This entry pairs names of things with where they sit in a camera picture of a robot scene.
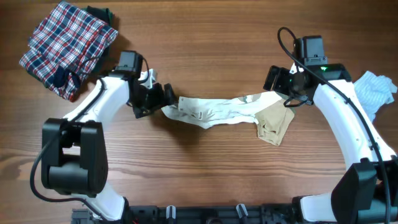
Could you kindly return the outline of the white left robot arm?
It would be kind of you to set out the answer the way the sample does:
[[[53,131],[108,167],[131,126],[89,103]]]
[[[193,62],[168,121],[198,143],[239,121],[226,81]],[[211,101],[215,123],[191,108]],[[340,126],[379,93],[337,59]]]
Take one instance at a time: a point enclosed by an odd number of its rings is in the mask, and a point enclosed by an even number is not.
[[[42,185],[62,195],[57,202],[83,203],[97,223],[131,223],[127,199],[107,181],[104,127],[124,105],[131,104],[135,117],[142,118],[176,100],[169,83],[147,88],[134,78],[100,78],[75,110],[46,120],[31,174],[40,167]]]

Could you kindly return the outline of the white and tan t-shirt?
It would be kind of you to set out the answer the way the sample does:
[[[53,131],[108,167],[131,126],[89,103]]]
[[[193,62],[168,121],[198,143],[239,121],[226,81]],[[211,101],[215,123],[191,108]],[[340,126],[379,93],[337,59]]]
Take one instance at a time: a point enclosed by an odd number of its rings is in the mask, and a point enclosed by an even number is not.
[[[169,119],[203,129],[219,124],[254,123],[259,139],[279,146],[295,116],[295,110],[284,106],[286,99],[274,91],[230,100],[181,96],[176,105],[165,106],[162,112]]]

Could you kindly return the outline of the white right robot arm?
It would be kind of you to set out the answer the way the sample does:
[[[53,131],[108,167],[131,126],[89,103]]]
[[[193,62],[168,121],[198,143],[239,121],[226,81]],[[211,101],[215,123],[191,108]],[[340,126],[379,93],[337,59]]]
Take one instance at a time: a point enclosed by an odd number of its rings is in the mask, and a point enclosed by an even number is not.
[[[264,89],[315,105],[345,160],[346,172],[330,193],[293,199],[296,222],[397,221],[397,154],[366,116],[342,64],[312,65],[300,73],[272,66]]]

